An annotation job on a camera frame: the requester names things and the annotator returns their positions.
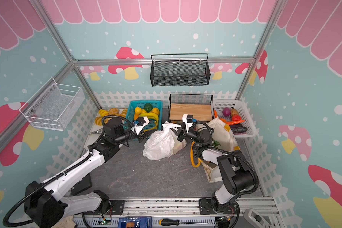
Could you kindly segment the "white canvas tote bag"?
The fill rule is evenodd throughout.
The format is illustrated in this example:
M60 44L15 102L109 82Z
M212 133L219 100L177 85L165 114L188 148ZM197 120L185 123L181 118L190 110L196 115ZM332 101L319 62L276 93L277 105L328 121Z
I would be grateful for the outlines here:
M232 152L238 150L239 146L234 137L234 134L228 124L220 118L215 118L207 123L207 125L214 129L212 134L212 146ZM202 152L201 157L196 158L196 150L191 148L191 163L192 166L197 168L202 166L209 183L222 181L221 173L218 167L217 157L221 156L221 152L206 150Z

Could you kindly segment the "white plastic grocery bag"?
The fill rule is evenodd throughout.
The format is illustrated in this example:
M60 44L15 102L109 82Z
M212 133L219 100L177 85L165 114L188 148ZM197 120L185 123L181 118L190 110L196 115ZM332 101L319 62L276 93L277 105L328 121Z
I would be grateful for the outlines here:
M144 144L143 156L149 160L160 160L169 158L186 147L187 142L177 140L177 135L173 130L181 127L180 124L165 122L162 124L163 130L157 130L151 134Z

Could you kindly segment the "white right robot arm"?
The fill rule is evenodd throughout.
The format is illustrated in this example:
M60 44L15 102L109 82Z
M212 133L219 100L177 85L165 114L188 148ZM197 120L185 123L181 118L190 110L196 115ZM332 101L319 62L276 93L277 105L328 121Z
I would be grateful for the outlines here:
M174 129L178 141L191 143L191 160L216 165L221 187L212 197L199 201L201 214L237 214L237 198L254 193L259 187L257 172L239 149L232 129L215 118L209 123L184 114Z

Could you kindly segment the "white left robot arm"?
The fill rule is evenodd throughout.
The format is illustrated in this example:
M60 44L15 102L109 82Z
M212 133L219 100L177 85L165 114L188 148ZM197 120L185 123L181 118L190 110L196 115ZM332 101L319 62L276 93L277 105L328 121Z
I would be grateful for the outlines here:
M65 217L96 211L108 213L112 206L102 191L67 197L65 194L94 169L109 161L133 139L139 142L149 134L144 128L150 123L148 117L129 121L122 116L108 115L102 118L103 130L87 152L76 162L57 175L41 183L32 182L26 187L25 197L19 200L4 216L7 228L35 223L40 228L51 228Z

